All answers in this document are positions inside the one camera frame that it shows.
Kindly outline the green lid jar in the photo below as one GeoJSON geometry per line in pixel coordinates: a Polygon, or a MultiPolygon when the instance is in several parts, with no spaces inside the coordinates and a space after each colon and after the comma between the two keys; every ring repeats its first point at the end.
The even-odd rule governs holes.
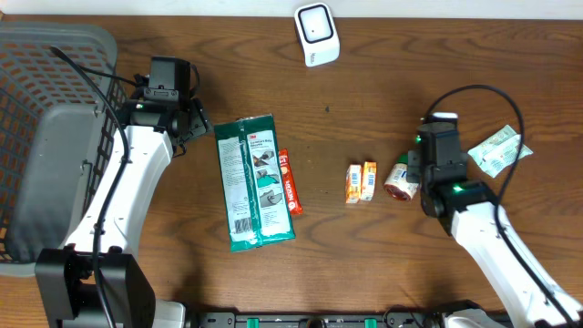
{"type": "Polygon", "coordinates": [[[418,190],[418,184],[409,182],[407,178],[408,156],[399,156],[384,182],[384,190],[394,199],[410,201],[418,190]]]}

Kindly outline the red stick sachet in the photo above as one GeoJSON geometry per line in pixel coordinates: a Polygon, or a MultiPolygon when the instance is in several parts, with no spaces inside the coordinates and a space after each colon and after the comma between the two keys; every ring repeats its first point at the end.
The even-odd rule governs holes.
{"type": "Polygon", "coordinates": [[[279,161],[288,210],[291,215],[301,215],[303,214],[303,208],[300,203],[295,181],[292,175],[289,153],[287,149],[282,149],[279,151],[279,161]]]}

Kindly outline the green white package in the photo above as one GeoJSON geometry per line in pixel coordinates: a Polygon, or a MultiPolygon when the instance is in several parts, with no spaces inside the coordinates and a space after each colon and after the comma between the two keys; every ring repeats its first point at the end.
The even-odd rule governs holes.
{"type": "Polygon", "coordinates": [[[273,115],[215,127],[230,250],[293,240],[273,115]]]}

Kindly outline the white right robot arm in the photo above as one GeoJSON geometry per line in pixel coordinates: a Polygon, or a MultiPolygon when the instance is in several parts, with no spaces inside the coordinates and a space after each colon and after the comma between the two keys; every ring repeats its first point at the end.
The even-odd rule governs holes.
{"type": "Polygon", "coordinates": [[[548,275],[510,224],[494,192],[467,177],[453,120],[418,127],[407,179],[420,187],[424,213],[476,262],[515,327],[579,327],[582,304],[548,275]]]}

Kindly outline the orange small box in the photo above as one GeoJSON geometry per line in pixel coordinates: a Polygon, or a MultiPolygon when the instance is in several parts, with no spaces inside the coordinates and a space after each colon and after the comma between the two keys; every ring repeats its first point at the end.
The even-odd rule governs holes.
{"type": "Polygon", "coordinates": [[[361,199],[362,166],[351,164],[346,173],[345,203],[355,204],[361,199]]]}
{"type": "Polygon", "coordinates": [[[365,161],[362,171],[361,200],[371,201],[373,199],[376,182],[377,164],[372,161],[365,161]]]}

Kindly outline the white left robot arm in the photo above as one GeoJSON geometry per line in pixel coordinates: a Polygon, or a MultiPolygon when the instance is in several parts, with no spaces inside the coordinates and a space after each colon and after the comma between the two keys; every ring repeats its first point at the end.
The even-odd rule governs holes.
{"type": "Polygon", "coordinates": [[[37,286],[52,327],[190,327],[181,302],[156,297],[138,265],[138,246],[153,193],[188,141],[211,132],[196,97],[197,68],[167,56],[120,109],[111,158],[85,216],[59,249],[36,262],[37,286]]]}

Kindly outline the mint green snack packet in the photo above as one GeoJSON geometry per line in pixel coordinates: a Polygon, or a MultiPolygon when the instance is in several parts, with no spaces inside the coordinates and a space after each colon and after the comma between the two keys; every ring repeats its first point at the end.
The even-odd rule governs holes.
{"type": "Polygon", "coordinates": [[[468,155],[485,174],[495,178],[503,169],[514,163],[520,138],[520,134],[509,125],[505,125],[497,133],[469,149],[468,155]]]}

